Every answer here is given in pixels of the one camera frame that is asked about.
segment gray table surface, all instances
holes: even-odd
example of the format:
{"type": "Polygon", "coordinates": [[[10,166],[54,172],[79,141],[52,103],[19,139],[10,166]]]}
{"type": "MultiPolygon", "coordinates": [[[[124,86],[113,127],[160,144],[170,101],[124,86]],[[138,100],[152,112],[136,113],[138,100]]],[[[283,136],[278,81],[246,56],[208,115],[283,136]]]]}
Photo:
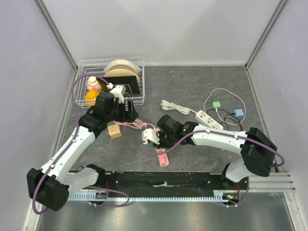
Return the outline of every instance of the gray table surface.
{"type": "MultiPolygon", "coordinates": [[[[244,130],[250,127],[261,129],[260,118],[242,66],[147,66],[145,68],[145,102],[136,106],[139,119],[156,124],[165,114],[183,123],[195,121],[194,113],[183,115],[177,111],[163,111],[160,107],[162,99],[189,107],[195,111],[203,108],[205,99],[216,88],[225,88],[240,96],[246,104],[246,119],[242,126],[244,130]]],[[[214,99],[220,100],[221,108],[229,112],[243,108],[241,101],[223,90],[212,94],[206,104],[211,108],[214,99]]],[[[82,116],[86,109],[78,107],[78,115],[82,116]]],[[[217,121],[215,112],[209,113],[217,121]]],[[[73,132],[75,119],[71,110],[64,140],[73,132]]],[[[141,131],[129,127],[121,127],[122,137],[111,139],[107,131],[92,143],[74,163],[72,169],[86,166],[90,163],[109,171],[205,171],[221,172],[225,165],[236,161],[239,156],[226,150],[208,146],[180,146],[168,154],[169,166],[160,167],[156,156],[148,156],[137,150],[137,144],[142,141],[141,131]]],[[[152,145],[143,149],[155,152],[152,145]]]]}
{"type": "MultiPolygon", "coordinates": [[[[166,114],[160,107],[162,99],[189,107],[203,108],[204,100],[215,88],[226,88],[239,95],[246,104],[244,130],[261,128],[260,119],[244,67],[225,66],[160,66],[145,69],[146,100],[137,106],[145,122],[156,124],[166,114]]],[[[219,99],[223,109],[243,108],[234,96],[215,91],[212,99],[219,99]]],[[[86,109],[78,108],[78,115],[86,109]]],[[[194,114],[167,112],[180,122],[195,121],[194,114]]],[[[64,141],[75,127],[70,114],[64,141]]],[[[106,170],[126,171],[211,171],[221,172],[225,165],[239,158],[236,154],[206,146],[181,146],[168,154],[170,165],[160,167],[156,156],[137,151],[141,131],[122,128],[122,137],[112,140],[103,132],[91,144],[72,169],[79,165],[96,164],[106,170]]],[[[154,148],[144,149],[154,152],[154,148]]],[[[40,217],[37,231],[292,231],[294,230],[282,193],[249,193],[238,208],[226,208],[215,203],[197,202],[140,202],[121,208],[94,208],[87,202],[67,202],[58,212],[48,210],[40,217]]]]}
{"type": "Polygon", "coordinates": [[[47,210],[37,231],[294,231],[283,193],[249,193],[237,208],[203,202],[137,202],[94,208],[67,202],[47,210]]]}

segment blue connector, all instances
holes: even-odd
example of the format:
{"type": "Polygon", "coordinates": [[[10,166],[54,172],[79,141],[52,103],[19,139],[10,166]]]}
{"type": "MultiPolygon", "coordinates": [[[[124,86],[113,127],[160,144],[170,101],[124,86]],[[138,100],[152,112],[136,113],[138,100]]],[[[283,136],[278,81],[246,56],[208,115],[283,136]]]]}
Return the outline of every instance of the blue connector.
{"type": "Polygon", "coordinates": [[[244,112],[242,109],[236,109],[233,111],[233,113],[236,118],[240,118],[244,116],[244,112]]]}

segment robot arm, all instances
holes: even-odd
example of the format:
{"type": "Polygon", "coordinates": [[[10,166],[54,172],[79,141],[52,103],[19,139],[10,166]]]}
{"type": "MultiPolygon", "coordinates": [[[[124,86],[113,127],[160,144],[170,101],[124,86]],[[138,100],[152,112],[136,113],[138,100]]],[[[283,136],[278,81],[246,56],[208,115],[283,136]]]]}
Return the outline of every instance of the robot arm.
{"type": "Polygon", "coordinates": [[[241,158],[238,161],[227,164],[222,172],[221,179],[226,187],[253,174],[262,177],[270,175],[275,154],[248,141],[237,139],[237,136],[248,137],[277,150],[276,146],[257,128],[250,128],[248,132],[220,130],[220,133],[229,135],[221,136],[211,132],[217,131],[216,129],[194,122],[186,122],[182,125],[168,115],[163,116],[157,126],[160,128],[159,132],[153,129],[143,131],[142,139],[145,144],[151,141],[156,148],[171,148],[188,133],[205,130],[207,132],[195,133],[187,137],[181,144],[213,146],[240,155],[241,158]]]}
{"type": "Polygon", "coordinates": [[[52,170],[47,174],[41,185],[36,201],[53,211],[62,208],[70,195],[96,183],[99,174],[103,173],[104,170],[95,165],[88,165],[74,175],[67,173],[83,151],[107,128],[109,122],[113,120],[133,122],[138,117],[132,101],[127,101],[128,111],[125,109],[123,97],[125,90],[123,85],[116,85],[110,92],[101,92],[96,98],[95,105],[89,108],[86,114],[80,118],[76,138],[72,140],[77,128],[51,160],[39,170],[32,168],[28,172],[27,183],[30,198],[33,198],[39,180],[50,166],[52,170]],[[72,145],[62,155],[61,159],[55,165],[52,165],[71,141],[73,141],[72,145]]]}

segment white wire basket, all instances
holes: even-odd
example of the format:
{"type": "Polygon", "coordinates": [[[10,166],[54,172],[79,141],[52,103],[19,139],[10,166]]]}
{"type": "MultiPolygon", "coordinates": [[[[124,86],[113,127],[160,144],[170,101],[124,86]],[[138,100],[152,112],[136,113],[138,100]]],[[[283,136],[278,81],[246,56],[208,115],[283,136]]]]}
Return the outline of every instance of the white wire basket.
{"type": "MultiPolygon", "coordinates": [[[[133,100],[134,105],[143,105],[145,97],[144,88],[144,58],[143,57],[129,57],[129,58],[115,58],[115,59],[96,59],[96,60],[82,60],[78,65],[78,72],[76,79],[85,74],[93,74],[100,77],[104,77],[103,72],[107,65],[116,59],[126,59],[140,67],[141,71],[138,74],[140,82],[138,83],[140,94],[127,95],[125,99],[133,100]]],[[[89,77],[81,79],[75,86],[74,99],[76,104],[82,108],[88,108],[88,101],[85,100],[87,90],[87,80],[89,77]]]]}

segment white power cord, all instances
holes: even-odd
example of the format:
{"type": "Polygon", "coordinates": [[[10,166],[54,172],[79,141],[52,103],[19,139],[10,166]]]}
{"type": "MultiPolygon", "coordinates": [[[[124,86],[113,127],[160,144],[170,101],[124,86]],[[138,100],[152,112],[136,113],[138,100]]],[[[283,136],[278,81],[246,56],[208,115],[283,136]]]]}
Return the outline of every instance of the white power cord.
{"type": "Polygon", "coordinates": [[[177,110],[177,111],[181,112],[184,115],[188,115],[190,112],[194,112],[195,114],[197,114],[197,112],[195,112],[194,110],[192,110],[190,108],[182,107],[182,106],[180,106],[178,104],[175,104],[175,103],[169,103],[166,100],[162,100],[160,105],[162,106],[162,109],[164,111],[177,110]]]}
{"type": "MultiPolygon", "coordinates": [[[[236,96],[237,98],[239,98],[239,99],[242,101],[242,103],[243,103],[243,105],[244,105],[244,117],[243,117],[243,119],[241,120],[241,123],[243,123],[243,121],[245,120],[245,117],[246,117],[246,105],[245,105],[244,101],[243,101],[238,95],[236,95],[236,94],[232,93],[231,91],[229,91],[229,90],[227,90],[227,89],[224,89],[224,88],[217,88],[217,89],[212,90],[212,92],[210,93],[210,95],[208,96],[208,98],[205,100],[205,102],[204,102],[204,104],[203,104],[203,110],[204,110],[204,112],[206,112],[206,110],[205,110],[205,104],[206,104],[207,100],[211,97],[212,93],[213,93],[214,91],[216,91],[216,90],[225,90],[225,91],[227,91],[228,93],[230,93],[230,94],[236,96]]],[[[218,117],[221,119],[221,121],[225,122],[225,121],[220,117],[220,115],[219,115],[219,113],[218,113],[218,110],[215,109],[215,111],[216,111],[218,117]]],[[[230,124],[230,125],[236,125],[236,126],[238,126],[238,124],[232,124],[232,123],[229,123],[229,122],[226,122],[226,123],[227,123],[227,124],[230,124]]]]}

